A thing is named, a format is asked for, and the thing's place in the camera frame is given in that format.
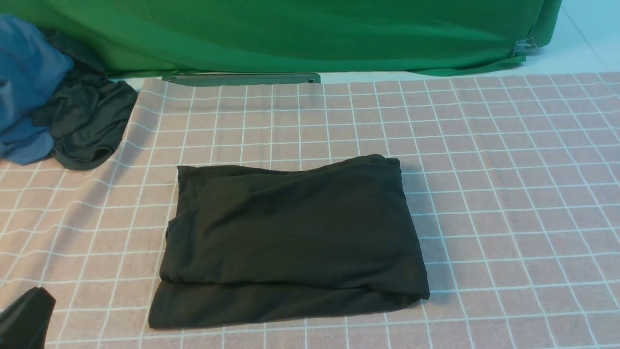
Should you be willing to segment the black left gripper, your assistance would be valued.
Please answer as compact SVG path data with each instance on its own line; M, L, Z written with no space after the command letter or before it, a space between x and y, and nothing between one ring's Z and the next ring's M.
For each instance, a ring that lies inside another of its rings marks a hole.
M0 347L44 349L55 303L44 287L24 292L0 315Z

